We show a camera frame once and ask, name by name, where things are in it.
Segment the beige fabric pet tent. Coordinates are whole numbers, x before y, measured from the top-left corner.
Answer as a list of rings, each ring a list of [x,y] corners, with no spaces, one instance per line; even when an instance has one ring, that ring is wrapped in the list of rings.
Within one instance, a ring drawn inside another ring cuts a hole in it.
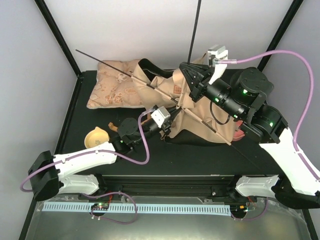
[[[236,130],[236,121],[206,97],[193,102],[189,86],[180,69],[163,70],[150,60],[139,60],[132,81],[146,109],[181,107],[173,120],[169,139],[180,132],[190,132],[210,143],[230,143]]]

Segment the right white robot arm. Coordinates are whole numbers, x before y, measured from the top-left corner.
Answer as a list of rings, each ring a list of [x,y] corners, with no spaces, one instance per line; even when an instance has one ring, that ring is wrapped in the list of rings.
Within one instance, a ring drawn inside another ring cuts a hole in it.
[[[320,184],[316,170],[293,143],[293,135],[283,115],[266,100],[274,85],[257,68],[237,71],[230,82],[218,75],[216,66],[183,62],[179,65],[190,98],[207,98],[235,121],[241,121],[245,136],[258,143],[282,169],[283,175],[268,177],[240,176],[227,189],[234,202],[243,197],[274,198],[292,209],[317,209]]]

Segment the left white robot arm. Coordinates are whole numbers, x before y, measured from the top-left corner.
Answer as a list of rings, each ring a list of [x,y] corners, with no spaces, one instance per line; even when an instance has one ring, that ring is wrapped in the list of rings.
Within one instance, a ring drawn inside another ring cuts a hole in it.
[[[55,155],[49,150],[44,151],[34,161],[19,188],[22,192],[33,193],[37,202],[59,194],[82,194],[101,200],[108,192],[104,182],[94,174],[80,173],[114,164],[118,158],[136,165],[146,165],[151,156],[147,139],[159,132],[168,135],[181,110],[153,106],[142,112],[137,119],[125,118],[117,128],[117,136],[96,146]]]

